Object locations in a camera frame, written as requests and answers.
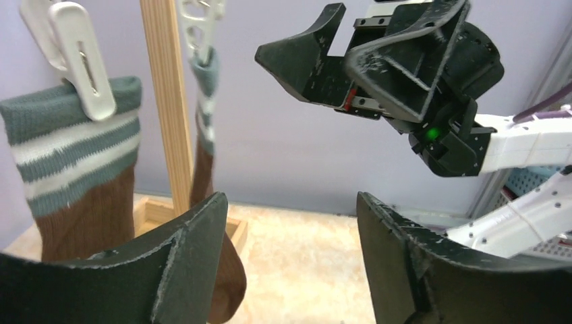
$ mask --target red marking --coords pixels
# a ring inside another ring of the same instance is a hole
[[[352,101],[353,98],[355,97],[355,93],[356,93],[357,91],[358,91],[358,90],[357,90],[356,88],[351,89],[351,90],[349,91],[349,94],[347,95],[347,98],[346,98],[346,100],[345,100],[345,104],[344,104],[344,106],[343,106],[344,110],[349,111],[349,109],[351,108],[351,101]]]
[[[558,241],[558,244],[563,245],[563,246],[572,246],[572,243],[570,243],[568,241],[564,241],[564,240]]]
[[[507,187],[503,187],[502,191],[503,191],[503,193],[505,194],[505,196],[507,196],[507,198],[508,198],[510,201],[513,201],[513,200],[519,198],[519,197],[516,195],[516,193],[514,193],[512,190],[508,189]]]

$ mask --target scuffed black plastic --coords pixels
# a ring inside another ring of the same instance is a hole
[[[472,250],[363,192],[357,225],[377,323],[570,323],[570,264]]]
[[[477,176],[496,130],[475,122],[476,100],[504,68],[493,42],[465,21],[469,9],[467,0],[434,0],[357,20],[341,59],[327,56],[345,11],[331,4],[307,31],[261,45],[255,60],[298,100],[385,118],[409,134],[411,149],[434,174]],[[376,105],[361,106],[366,99]],[[437,138],[427,136],[435,129]]]
[[[228,202],[216,193],[143,236],[88,260],[0,254],[0,323],[205,324]]]

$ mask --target wooden post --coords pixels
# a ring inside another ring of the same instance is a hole
[[[174,0],[140,0],[174,216],[190,209],[193,154]]]

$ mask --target white wall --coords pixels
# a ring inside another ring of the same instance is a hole
[[[78,2],[92,16],[110,76],[133,74],[143,79],[144,139],[136,170],[137,188],[166,193],[167,170],[139,1]],[[330,2],[228,0],[227,17],[217,29],[223,64],[215,119],[217,190],[239,202],[334,213],[352,212],[355,195],[362,190],[387,203],[464,213],[482,179],[432,175],[411,153],[406,137],[398,136],[383,121],[299,103],[254,62],[258,45],[305,30]],[[469,20],[496,43],[506,69],[503,81],[479,100],[480,111],[520,111],[562,36],[572,1],[472,2]],[[19,3],[3,0],[0,11],[0,99],[57,84],[20,19]],[[353,19],[361,17],[368,4],[369,0],[347,1],[346,17],[332,54],[342,54]],[[193,111],[195,84],[186,64],[185,69]],[[3,144],[0,150],[7,148]],[[12,163],[6,152],[0,157],[0,163]],[[18,180],[13,172],[3,177],[9,177],[5,181]],[[13,195],[9,201],[20,197],[19,193]],[[0,201],[0,209],[5,211],[9,201]],[[13,211],[0,216],[0,221],[6,224],[10,219],[29,217],[20,216],[26,213],[25,209]],[[0,237],[2,229],[13,232],[10,226],[0,225]]]

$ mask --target plastic basket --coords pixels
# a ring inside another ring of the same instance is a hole
[[[514,169],[505,186],[517,196],[523,196],[546,182],[562,167],[526,167]]]

